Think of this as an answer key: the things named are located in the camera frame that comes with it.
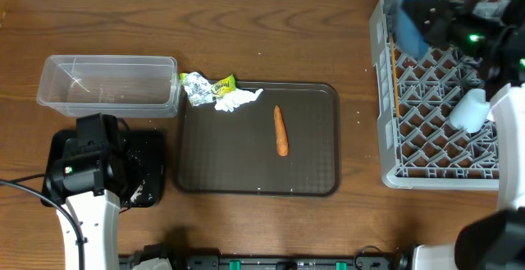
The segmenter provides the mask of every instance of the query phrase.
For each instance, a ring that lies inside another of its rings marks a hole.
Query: green light
[[[468,36],[468,39],[470,39],[470,41],[472,42],[478,42],[479,40],[483,39],[483,36],[480,36],[478,34],[470,34]]]

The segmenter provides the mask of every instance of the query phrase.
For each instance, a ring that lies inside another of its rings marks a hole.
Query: blue object
[[[409,16],[401,8],[403,0],[397,0],[397,26],[395,28],[395,42],[401,49],[414,57],[416,60],[422,59],[430,48],[423,42],[423,37],[418,29],[410,20]]]

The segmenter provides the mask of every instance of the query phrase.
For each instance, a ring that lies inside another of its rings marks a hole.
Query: dish rack
[[[481,0],[474,14],[499,17],[509,0]],[[433,48],[416,62],[399,48],[390,51],[397,0],[380,0],[370,18],[372,64],[379,93],[377,137],[381,179],[394,189],[498,190],[498,140],[486,121],[475,134],[455,130],[448,116],[470,89],[483,85],[480,60],[456,48]],[[391,53],[399,95],[395,113]]]

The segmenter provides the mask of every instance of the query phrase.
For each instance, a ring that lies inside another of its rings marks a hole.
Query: orange carrot
[[[286,137],[285,123],[282,120],[279,106],[273,110],[273,120],[276,123],[277,153],[281,156],[288,155],[288,138]]]

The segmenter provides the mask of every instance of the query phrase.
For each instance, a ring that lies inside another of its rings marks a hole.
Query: trash
[[[263,91],[263,89],[258,89],[252,93],[248,90],[237,89],[233,75],[218,81],[214,85],[210,84],[198,72],[182,73],[180,80],[188,94],[191,106],[217,101],[215,109],[226,112],[233,112],[239,105],[255,101]]]

